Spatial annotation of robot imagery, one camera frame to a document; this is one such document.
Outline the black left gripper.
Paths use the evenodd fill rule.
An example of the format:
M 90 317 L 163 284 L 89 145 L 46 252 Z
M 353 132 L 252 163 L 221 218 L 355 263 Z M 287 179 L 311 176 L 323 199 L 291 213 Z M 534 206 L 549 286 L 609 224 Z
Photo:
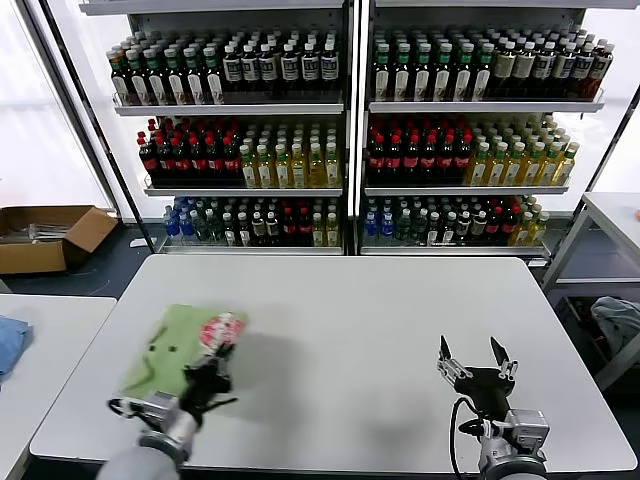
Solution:
M 183 369 L 186 388 L 180 395 L 179 408 L 191 415 L 197 426 L 203 425 L 207 412 L 238 401 L 237 397 L 218 400 L 219 395 L 231 392 L 231 379 L 222 374 L 229 373 L 235 347 L 235 343 L 222 343 L 214 355 L 204 355 Z

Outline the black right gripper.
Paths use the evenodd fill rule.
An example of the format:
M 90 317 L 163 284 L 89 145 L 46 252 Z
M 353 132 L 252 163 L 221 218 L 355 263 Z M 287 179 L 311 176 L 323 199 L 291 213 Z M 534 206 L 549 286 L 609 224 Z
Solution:
M 518 361 L 495 337 L 491 348 L 499 369 L 469 367 L 466 369 L 451 355 L 449 345 L 440 336 L 437 369 L 454 390 L 468 397 L 480 417 L 505 417 L 510 410 L 508 397 L 515 387 Z

